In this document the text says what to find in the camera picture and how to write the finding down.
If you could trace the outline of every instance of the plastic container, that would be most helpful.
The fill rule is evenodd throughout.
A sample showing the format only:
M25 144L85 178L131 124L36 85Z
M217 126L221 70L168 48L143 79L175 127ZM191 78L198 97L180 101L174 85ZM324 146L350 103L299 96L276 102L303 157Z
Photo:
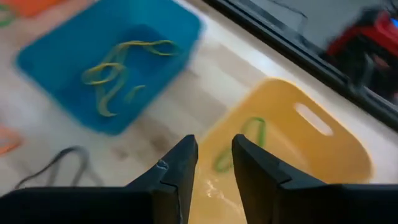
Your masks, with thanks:
M25 48L17 64L81 124L119 134L184 69L200 27L197 16L171 0L101 0ZM95 89L82 83L82 73L100 64L116 44L163 39L172 40L178 54L160 57L142 47L129 50L129 78L108 105L118 115L101 116ZM126 93L138 85L146 87L125 104Z
M31 17L65 0L0 0L10 6L18 16Z
M215 159L254 120L245 136L288 164L328 183L364 183L372 175L361 143L296 86L278 79L261 83L199 143L190 224L246 223L233 169L215 171Z

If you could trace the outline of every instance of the yellow plastic bin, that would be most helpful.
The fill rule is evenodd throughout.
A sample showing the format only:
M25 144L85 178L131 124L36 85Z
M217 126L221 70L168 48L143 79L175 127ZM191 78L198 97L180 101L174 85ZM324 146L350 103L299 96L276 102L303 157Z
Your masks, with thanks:
M237 133L329 184L372 175L367 152L347 129L293 84L267 79L199 143L190 224L246 223L229 166Z

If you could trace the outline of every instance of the blue plastic bin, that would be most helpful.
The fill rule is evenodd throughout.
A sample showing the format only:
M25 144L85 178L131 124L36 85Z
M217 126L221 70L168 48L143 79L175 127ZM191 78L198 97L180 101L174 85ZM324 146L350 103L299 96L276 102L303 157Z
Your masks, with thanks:
M101 0L26 47L17 65L82 125L119 134L184 69L200 27L197 16L172 0ZM161 57L142 47L130 49L125 62L129 79L108 104L118 115L101 116L95 89L82 83L82 73L99 64L118 43L162 39L174 41L178 54ZM137 85L146 87L126 104L126 93Z

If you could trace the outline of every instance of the wooden floor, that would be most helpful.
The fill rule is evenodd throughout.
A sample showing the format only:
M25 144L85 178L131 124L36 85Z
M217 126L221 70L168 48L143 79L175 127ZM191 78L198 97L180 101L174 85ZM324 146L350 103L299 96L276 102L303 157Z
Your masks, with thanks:
M42 168L59 150L74 145L90 151L93 169L106 185L125 185L184 135L200 139L267 77L294 82L352 131L372 157L372 182L398 182L395 132L197 0L190 1L195 6L182 2L205 26L188 68L120 136L105 136L80 126L15 68L14 57L21 47L91 2L69 0L35 19L20 19L0 29L0 124L24 137L18 150L0 158L0 194ZM73 157L63 163L58 185L68 184L76 163ZM90 177L82 183L92 184Z

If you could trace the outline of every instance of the bin handle hole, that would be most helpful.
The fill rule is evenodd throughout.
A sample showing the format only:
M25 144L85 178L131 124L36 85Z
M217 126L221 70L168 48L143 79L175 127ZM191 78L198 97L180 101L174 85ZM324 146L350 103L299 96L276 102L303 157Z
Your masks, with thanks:
M310 123L316 130L326 136L332 136L333 130L327 125L318 115L316 115L310 108L302 103L295 103L294 109L299 115Z

